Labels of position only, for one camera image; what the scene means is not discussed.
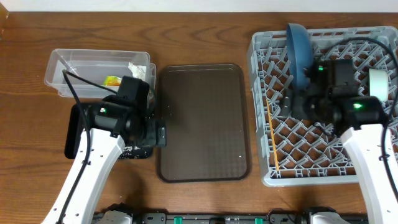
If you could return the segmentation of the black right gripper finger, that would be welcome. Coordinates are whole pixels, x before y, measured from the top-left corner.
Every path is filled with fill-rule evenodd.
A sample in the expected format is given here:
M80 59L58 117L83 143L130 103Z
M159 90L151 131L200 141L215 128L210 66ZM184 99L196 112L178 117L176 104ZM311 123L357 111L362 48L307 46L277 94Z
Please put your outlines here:
M281 105L281 115L283 117L292 117L295 119L308 119L308 116L303 108L303 106L293 106L293 107L289 107L287 105Z
M285 90L281 99L282 106L302 106L303 90Z

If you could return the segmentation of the dark blue plate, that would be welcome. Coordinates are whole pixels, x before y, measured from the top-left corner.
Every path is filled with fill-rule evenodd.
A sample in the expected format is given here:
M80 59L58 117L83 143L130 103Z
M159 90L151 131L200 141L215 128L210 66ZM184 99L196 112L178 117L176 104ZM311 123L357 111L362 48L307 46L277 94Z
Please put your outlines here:
M313 65L313 51L310 36L306 28L300 24L287 25L287 55L290 60L290 74L293 76L294 90L303 90L308 87L305 69Z

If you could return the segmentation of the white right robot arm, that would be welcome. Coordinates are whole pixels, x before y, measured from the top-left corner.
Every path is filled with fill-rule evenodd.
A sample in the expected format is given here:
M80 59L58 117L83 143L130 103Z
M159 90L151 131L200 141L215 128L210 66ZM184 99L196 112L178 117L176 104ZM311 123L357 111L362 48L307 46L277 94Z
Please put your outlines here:
M358 177L370 223L397 220L397 162L388 131L389 117L375 96L359 95L358 85L318 85L285 90L282 114L332 124Z

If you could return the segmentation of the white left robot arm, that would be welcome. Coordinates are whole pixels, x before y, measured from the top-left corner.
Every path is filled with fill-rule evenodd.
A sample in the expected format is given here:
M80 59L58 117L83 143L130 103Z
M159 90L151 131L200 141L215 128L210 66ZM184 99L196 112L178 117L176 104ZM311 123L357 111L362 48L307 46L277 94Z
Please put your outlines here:
M73 159L44 223L90 223L109 173L125 148L164 147L166 126L114 95L71 110L65 154Z

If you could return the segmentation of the mint green bowl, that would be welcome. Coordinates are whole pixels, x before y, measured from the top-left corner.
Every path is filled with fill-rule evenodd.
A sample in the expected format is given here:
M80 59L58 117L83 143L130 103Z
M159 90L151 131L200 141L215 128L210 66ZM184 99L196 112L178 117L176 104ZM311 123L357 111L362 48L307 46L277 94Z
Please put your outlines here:
M388 77L384 70L369 70L369 95L375 96L380 102L388 100Z

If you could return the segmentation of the orange chopstick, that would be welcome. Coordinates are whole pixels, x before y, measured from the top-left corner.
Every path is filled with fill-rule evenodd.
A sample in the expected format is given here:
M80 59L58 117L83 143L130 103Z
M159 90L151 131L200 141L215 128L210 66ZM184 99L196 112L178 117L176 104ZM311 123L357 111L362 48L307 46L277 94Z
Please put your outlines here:
M269 127L270 127L270 132L271 132L272 149L273 149L273 154L274 154L274 164L275 164L276 171L279 172L280 168L279 168L279 161L278 161L278 157L277 157L277 148L276 148L276 144L275 144L274 128L273 128L273 124L272 124L271 107L270 107L270 104L269 104L269 101L267 98L266 98L266 106L267 106Z

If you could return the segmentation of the white rice pile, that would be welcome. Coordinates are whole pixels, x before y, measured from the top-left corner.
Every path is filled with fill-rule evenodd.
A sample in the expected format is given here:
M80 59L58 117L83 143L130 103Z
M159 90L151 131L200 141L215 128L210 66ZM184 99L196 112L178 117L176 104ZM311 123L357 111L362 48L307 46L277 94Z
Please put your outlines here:
M151 147L137 147L137 146L126 146L123 149L122 154L119 156L120 159L147 159L153 153Z

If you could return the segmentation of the yellow snack wrapper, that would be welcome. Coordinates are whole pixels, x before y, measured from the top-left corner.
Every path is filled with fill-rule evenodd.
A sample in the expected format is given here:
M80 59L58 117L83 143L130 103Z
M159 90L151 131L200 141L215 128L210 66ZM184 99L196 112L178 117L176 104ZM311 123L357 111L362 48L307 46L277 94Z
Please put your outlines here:
M122 78L117 76L107 76L103 82L104 86L119 86L122 82Z

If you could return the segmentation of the white tissue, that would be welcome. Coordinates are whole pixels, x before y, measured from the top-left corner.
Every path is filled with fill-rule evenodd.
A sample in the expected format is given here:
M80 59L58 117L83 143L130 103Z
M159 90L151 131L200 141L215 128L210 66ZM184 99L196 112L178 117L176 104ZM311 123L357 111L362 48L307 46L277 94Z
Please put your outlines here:
M146 79L147 67L144 65L134 65L133 63L128 64L128 69L130 69L132 76L138 78L142 81Z

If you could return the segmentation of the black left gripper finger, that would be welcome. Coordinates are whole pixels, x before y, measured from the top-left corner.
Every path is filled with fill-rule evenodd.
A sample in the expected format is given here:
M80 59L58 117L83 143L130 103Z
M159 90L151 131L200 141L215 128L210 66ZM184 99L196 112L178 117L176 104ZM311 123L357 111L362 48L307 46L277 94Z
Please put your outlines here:
M165 147L166 145L166 139L144 139L141 144L142 147Z
M156 130L156 137L157 140L166 140L166 123L162 119L155 120L155 130Z

